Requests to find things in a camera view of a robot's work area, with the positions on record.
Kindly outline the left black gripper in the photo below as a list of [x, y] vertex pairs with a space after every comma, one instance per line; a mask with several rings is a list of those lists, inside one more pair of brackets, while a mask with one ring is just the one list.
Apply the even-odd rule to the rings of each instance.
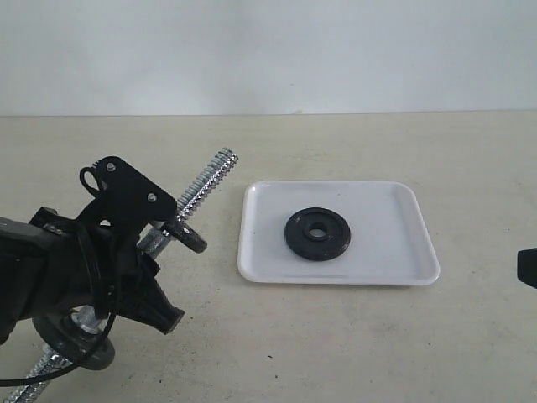
[[155, 279], [160, 271], [154, 258], [139, 246], [140, 233], [162, 220], [162, 199], [145, 196], [99, 196], [77, 216], [92, 241], [98, 281], [91, 303], [99, 319], [112, 312], [169, 334], [185, 312], [173, 306]]

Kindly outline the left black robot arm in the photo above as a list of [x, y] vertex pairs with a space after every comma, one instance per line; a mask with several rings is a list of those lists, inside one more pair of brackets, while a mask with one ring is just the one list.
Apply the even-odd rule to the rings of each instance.
[[185, 315], [155, 279], [159, 266], [137, 245], [147, 220], [90, 203], [70, 219], [42, 207], [30, 222], [1, 220], [1, 340], [24, 319], [93, 307], [172, 332]]

